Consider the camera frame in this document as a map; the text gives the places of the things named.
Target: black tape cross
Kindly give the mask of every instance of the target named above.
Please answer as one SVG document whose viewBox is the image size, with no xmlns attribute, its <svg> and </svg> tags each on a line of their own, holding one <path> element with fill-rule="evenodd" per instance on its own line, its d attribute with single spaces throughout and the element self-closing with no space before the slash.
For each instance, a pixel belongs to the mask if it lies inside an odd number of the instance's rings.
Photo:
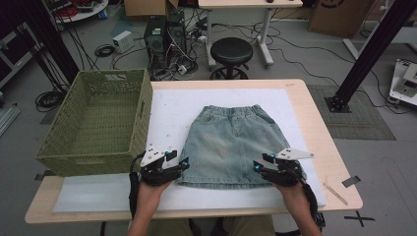
<svg viewBox="0 0 417 236">
<path fill-rule="evenodd" d="M 358 217 L 355 217 L 355 216 L 344 216 L 344 218 L 345 219 L 357 219 L 361 223 L 361 226 L 362 227 L 365 227 L 364 222 L 363 222 L 364 220 L 372 220 L 372 221 L 375 221 L 375 219 L 374 218 L 371 218 L 371 217 L 362 217 L 358 210 L 356 210 L 356 215 L 358 215 Z"/>
</svg>

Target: white device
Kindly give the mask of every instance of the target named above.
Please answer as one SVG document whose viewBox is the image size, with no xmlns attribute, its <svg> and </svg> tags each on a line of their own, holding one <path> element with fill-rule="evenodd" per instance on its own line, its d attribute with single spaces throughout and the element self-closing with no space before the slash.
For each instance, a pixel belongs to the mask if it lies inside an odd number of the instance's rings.
<svg viewBox="0 0 417 236">
<path fill-rule="evenodd" d="M 297 159 L 313 158 L 314 155 L 310 152 L 305 152 L 300 149 L 289 147 L 280 151 L 275 157 L 278 159 L 285 159 L 285 160 L 297 160 Z"/>
<path fill-rule="evenodd" d="M 185 66 L 183 66 L 183 65 L 179 66 L 179 67 L 178 67 L 178 73 L 179 73 L 181 76 L 184 76 L 184 75 L 187 73 L 187 68 L 185 68 Z"/>
<path fill-rule="evenodd" d="M 398 80 L 393 90 L 409 97 L 417 94 L 417 64 L 408 64 L 404 76 Z"/>
<path fill-rule="evenodd" d="M 154 161 L 161 159 L 165 156 L 165 151 L 159 150 L 154 147 L 148 147 L 147 152 L 145 152 L 144 157 L 141 161 L 141 167 L 147 166 Z"/>
<path fill-rule="evenodd" d="M 113 37 L 113 43 L 118 53 L 125 53 L 127 50 L 135 46 L 133 34 L 127 30 Z"/>
</svg>

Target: tape mark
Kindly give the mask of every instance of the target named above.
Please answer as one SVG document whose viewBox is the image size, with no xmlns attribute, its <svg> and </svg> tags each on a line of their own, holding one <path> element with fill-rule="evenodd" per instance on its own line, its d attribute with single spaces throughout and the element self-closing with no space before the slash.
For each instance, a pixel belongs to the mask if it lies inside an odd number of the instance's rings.
<svg viewBox="0 0 417 236">
<path fill-rule="evenodd" d="M 354 184 L 359 183 L 360 181 L 361 181 L 361 179 L 359 179 L 359 177 L 357 175 L 355 175 L 355 176 L 350 177 L 349 179 L 347 179 L 347 180 L 345 180 L 345 181 L 343 181 L 341 183 L 344 185 L 344 187 L 347 188 L 347 187 L 349 187 L 351 185 L 354 185 Z"/>
<path fill-rule="evenodd" d="M 329 186 L 327 183 L 323 183 L 323 185 L 332 193 L 334 194 L 341 202 L 343 202 L 345 205 L 349 205 L 347 200 L 345 200 L 340 194 L 337 193 L 331 186 Z"/>
<path fill-rule="evenodd" d="M 357 217 L 355 217 L 355 216 L 344 216 L 344 219 L 356 219 L 356 220 L 359 220 L 359 222 L 361 223 L 361 226 L 362 227 L 365 227 L 364 220 L 376 221 L 374 218 L 371 218 L 371 217 L 362 217 L 358 210 L 356 210 L 356 215 L 357 215 Z"/>
<path fill-rule="evenodd" d="M 43 175 L 41 175 L 41 174 L 36 174 L 36 176 L 34 176 L 34 180 L 37 180 L 37 181 L 42 181 L 43 180 Z"/>
</svg>

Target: desk leg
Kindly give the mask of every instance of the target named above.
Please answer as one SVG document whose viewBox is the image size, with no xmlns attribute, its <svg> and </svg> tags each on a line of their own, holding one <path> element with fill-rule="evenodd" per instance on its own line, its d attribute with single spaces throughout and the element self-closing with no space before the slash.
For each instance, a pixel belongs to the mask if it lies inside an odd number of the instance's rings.
<svg viewBox="0 0 417 236">
<path fill-rule="evenodd" d="M 207 31 L 207 38 L 206 38 L 206 50 L 207 50 L 207 54 L 208 54 L 208 68 L 211 70 L 211 68 L 215 67 L 215 61 L 214 59 L 212 59 L 211 54 L 210 54 L 210 50 L 211 50 L 211 46 L 212 46 L 212 42 L 211 42 L 211 10 L 208 10 L 208 31 Z"/>
<path fill-rule="evenodd" d="M 268 34 L 268 28 L 269 28 L 269 19 L 270 16 L 272 15 L 272 9 L 271 8 L 267 8 L 265 11 L 265 18 L 264 18 L 264 27 L 262 29 L 262 34 L 261 36 L 257 37 L 258 43 L 261 47 L 261 51 L 264 54 L 265 60 L 266 60 L 266 64 L 265 66 L 271 66 L 273 65 L 273 60 L 272 57 L 270 56 L 270 52 L 267 48 L 267 34 Z"/>
</svg>

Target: metal pole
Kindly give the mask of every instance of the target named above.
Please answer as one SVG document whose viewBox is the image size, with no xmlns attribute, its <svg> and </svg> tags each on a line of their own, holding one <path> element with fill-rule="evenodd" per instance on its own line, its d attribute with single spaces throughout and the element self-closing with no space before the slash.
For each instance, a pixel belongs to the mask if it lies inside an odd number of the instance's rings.
<svg viewBox="0 0 417 236">
<path fill-rule="evenodd" d="M 61 35 L 52 25 L 50 15 L 41 0 L 20 0 L 16 1 L 16 4 L 36 37 L 48 49 L 62 74 L 71 84 L 80 70 Z"/>
<path fill-rule="evenodd" d="M 332 112 L 346 112 L 353 93 L 417 8 L 416 0 L 395 0 L 333 97 L 326 98 Z"/>
</svg>

